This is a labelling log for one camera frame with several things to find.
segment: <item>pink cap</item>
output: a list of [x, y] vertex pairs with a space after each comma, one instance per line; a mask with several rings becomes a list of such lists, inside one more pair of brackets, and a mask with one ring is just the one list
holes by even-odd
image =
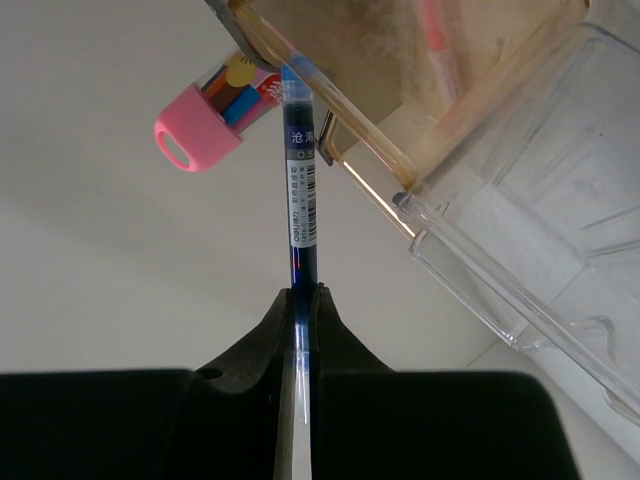
[[[242, 143], [196, 85], [189, 86], [158, 115], [154, 132], [162, 153], [187, 172], [208, 170]], [[169, 151], [166, 135], [184, 151], [188, 164]]]

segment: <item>transparent plastic box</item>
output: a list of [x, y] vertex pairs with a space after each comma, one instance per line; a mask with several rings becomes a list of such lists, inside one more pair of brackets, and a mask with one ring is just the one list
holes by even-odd
[[503, 340], [556, 345], [637, 422], [640, 5], [230, 8], [259, 53], [289, 63], [336, 115], [322, 147], [414, 256]]

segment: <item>barcode label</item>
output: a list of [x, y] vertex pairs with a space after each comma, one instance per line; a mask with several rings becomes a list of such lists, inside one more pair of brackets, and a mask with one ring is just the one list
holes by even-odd
[[312, 247], [317, 237], [315, 160], [287, 160], [287, 177], [291, 246]]

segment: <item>barcode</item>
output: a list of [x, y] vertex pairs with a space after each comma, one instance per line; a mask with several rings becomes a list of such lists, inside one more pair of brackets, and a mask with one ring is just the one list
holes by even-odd
[[307, 167], [307, 189], [309, 198], [309, 240], [315, 243], [317, 236], [315, 165], [309, 165]]

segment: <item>blue label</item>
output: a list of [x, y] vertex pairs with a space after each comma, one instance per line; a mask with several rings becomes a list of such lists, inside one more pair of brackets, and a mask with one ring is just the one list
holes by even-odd
[[287, 137], [284, 144], [288, 150], [306, 150], [313, 148], [313, 126], [287, 125]]

